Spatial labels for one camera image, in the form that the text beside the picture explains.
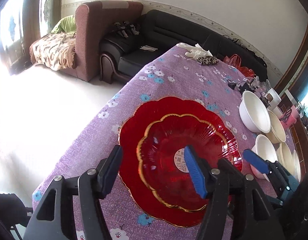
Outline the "large white foam bowl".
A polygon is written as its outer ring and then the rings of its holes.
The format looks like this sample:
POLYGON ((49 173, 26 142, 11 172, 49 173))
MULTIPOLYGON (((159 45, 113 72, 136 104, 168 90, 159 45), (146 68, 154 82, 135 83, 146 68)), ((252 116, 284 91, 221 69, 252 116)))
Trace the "large white foam bowl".
POLYGON ((296 150, 293 151, 293 161, 294 161, 294 177, 298 180, 298 182, 301 181, 301 167, 300 167, 300 161, 297 155, 296 150))

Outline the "cream ribbed plastic bowl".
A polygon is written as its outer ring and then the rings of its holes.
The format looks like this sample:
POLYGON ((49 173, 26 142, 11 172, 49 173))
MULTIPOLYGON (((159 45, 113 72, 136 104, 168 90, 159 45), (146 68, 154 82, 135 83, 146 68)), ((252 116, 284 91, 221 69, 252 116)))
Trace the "cream ribbed plastic bowl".
POLYGON ((279 144, 276 150, 278 162, 291 174, 294 175, 295 165, 290 148, 285 142, 279 144))

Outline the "small white foam bowl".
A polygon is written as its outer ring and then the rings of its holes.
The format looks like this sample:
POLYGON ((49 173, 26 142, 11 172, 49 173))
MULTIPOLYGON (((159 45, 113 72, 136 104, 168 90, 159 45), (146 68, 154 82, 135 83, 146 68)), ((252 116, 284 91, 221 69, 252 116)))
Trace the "small white foam bowl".
MULTIPOLYGON (((264 160, 268 160, 272 163, 278 161, 276 150, 272 144, 272 142, 262 134, 259 134, 255 139, 255 145, 252 148, 252 151, 260 156, 264 160)), ((253 165, 250 165, 253 174, 258 179, 266 179, 269 181, 266 174, 260 173, 253 165)))

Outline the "small red gold-rimmed plate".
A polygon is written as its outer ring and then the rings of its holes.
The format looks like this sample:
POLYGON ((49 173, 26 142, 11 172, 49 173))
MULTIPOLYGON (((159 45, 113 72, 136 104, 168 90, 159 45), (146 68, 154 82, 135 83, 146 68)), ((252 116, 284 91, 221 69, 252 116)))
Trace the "small red gold-rimmed plate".
POLYGON ((149 124, 136 155, 140 178, 160 203, 195 212, 204 209, 207 200, 196 193, 185 164, 184 149, 188 145, 211 167, 222 157, 233 161, 225 134, 192 114, 168 114, 149 124))

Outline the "large red glass plate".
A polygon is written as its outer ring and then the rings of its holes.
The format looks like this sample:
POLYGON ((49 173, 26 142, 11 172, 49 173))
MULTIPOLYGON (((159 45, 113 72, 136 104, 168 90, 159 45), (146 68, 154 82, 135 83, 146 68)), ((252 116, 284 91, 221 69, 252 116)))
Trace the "large red glass plate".
POLYGON ((120 177, 145 213, 174 226, 199 224, 208 205, 195 191, 183 158, 191 145, 211 167, 226 158, 243 161, 233 133, 221 118, 193 100, 166 97, 142 104, 122 126, 120 177))

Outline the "pink knit-sleeved thermos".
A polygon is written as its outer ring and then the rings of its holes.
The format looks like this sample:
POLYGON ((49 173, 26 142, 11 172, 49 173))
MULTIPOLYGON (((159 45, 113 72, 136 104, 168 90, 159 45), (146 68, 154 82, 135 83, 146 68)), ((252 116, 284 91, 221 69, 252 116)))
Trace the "pink knit-sleeved thermos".
POLYGON ((291 125, 295 124, 300 117, 300 113, 295 105, 292 105, 285 113, 279 118, 282 127, 288 129, 291 125))

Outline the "black round device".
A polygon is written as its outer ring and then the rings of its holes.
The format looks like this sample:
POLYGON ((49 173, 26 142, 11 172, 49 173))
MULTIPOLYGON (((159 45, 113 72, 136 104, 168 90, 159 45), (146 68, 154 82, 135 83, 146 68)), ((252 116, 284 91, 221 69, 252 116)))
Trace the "black round device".
POLYGON ((242 82, 239 82, 235 85, 235 88, 234 88, 235 91, 239 92, 241 95, 245 92, 245 91, 249 91, 249 92, 252 92, 254 93, 255 90, 253 88, 253 86, 250 84, 250 82, 248 81, 242 81, 242 82))

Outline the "small black adapter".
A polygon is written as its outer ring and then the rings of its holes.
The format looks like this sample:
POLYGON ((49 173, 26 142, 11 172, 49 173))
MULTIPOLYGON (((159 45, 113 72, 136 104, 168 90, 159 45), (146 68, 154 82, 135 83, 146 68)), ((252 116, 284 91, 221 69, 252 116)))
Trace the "small black adapter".
POLYGON ((232 90, 234 90, 236 88, 236 83, 232 80, 227 80, 227 85, 232 90))

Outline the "red plastic bag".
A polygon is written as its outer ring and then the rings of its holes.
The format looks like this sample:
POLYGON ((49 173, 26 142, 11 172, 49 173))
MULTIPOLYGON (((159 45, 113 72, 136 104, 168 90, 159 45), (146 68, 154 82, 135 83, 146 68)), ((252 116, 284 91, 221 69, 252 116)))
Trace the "red plastic bag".
POLYGON ((225 56, 223 62, 239 70, 245 77, 255 77, 252 69, 241 65, 241 57, 237 54, 233 54, 231 57, 225 56))

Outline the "leopard print pouch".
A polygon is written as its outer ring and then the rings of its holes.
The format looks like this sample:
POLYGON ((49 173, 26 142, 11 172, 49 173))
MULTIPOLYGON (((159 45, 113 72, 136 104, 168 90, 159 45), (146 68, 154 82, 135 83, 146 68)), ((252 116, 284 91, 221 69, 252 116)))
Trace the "leopard print pouch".
POLYGON ((217 64, 219 60, 214 56, 204 56, 196 58, 195 61, 202 66, 208 66, 217 64))

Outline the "purple floral tablecloth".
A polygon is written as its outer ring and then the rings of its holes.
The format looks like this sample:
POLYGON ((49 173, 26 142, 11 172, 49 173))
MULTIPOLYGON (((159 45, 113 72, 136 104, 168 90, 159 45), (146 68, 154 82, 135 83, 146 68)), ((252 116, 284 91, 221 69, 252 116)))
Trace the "purple floral tablecloth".
POLYGON ((144 66, 81 132, 60 158, 55 169, 33 194, 37 206, 54 176, 80 176, 107 157, 114 145, 123 145, 122 171, 111 194, 101 202, 110 235, 114 239, 194 239, 198 227, 182 228, 193 213, 160 203, 138 174, 136 147, 147 126, 167 113, 189 113, 202 120, 218 116, 229 129, 240 151, 254 146, 256 135, 239 115, 241 95, 227 80, 243 75, 223 62, 201 66, 174 47, 144 66))

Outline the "white gloves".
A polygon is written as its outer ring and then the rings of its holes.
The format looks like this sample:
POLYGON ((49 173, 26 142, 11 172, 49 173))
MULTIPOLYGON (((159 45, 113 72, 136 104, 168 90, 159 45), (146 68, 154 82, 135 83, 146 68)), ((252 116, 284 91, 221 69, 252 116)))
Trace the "white gloves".
POLYGON ((176 44, 177 47, 185 49, 187 52, 185 56, 191 59, 198 59, 200 57, 211 56, 213 57, 212 53, 209 50, 204 50, 198 43, 195 46, 191 46, 187 43, 180 42, 176 44))

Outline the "floral blanket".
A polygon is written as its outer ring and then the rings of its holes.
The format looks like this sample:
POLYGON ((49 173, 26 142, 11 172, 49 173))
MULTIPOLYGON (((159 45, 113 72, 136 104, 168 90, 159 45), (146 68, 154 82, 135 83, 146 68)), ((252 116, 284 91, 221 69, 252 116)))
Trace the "floral blanket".
POLYGON ((75 45, 76 33, 47 34, 30 45, 30 61, 54 71, 75 69, 75 45))

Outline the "black leather sofa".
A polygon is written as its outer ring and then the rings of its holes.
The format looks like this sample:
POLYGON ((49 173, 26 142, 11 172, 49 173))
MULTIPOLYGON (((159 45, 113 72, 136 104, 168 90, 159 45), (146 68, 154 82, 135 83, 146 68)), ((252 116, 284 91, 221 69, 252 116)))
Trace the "black leather sofa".
POLYGON ((105 35, 99 45, 100 78, 129 81, 141 68, 157 59, 179 42, 199 44, 220 60, 237 54, 242 65, 252 69, 261 81, 268 77, 265 61, 253 51, 243 48, 228 37, 204 26, 166 12, 151 10, 136 20, 138 35, 126 28, 127 37, 119 29, 105 35))

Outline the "green pillow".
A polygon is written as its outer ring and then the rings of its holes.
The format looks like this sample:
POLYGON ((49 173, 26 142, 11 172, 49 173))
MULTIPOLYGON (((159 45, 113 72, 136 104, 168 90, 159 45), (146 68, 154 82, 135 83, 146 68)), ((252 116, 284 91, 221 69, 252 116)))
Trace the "green pillow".
POLYGON ((76 21, 74 15, 62 18, 52 29, 52 34, 57 33, 75 33, 77 31, 76 21))

